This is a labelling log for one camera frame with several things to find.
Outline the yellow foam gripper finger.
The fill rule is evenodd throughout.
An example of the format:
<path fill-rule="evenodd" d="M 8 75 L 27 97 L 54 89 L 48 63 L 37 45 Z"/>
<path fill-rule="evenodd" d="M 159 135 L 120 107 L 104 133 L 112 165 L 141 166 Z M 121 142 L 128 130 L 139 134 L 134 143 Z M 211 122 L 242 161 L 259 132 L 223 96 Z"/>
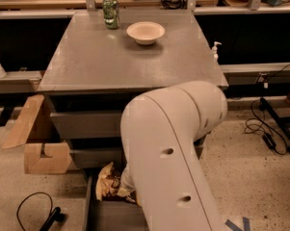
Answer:
<path fill-rule="evenodd" d="M 118 196 L 125 199 L 129 203 L 136 204 L 137 206 L 141 205 L 129 166 L 126 166 L 121 174 Z"/>

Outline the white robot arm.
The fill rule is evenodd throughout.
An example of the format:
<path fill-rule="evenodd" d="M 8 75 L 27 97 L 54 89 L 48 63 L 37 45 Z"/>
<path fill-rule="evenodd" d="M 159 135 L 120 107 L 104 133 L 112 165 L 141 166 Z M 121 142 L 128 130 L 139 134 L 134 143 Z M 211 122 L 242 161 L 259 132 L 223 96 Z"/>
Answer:
<path fill-rule="evenodd" d="M 120 135 L 150 231 L 222 231 L 222 218 L 194 142 L 225 118 L 222 90 L 193 81 L 135 97 Z"/>

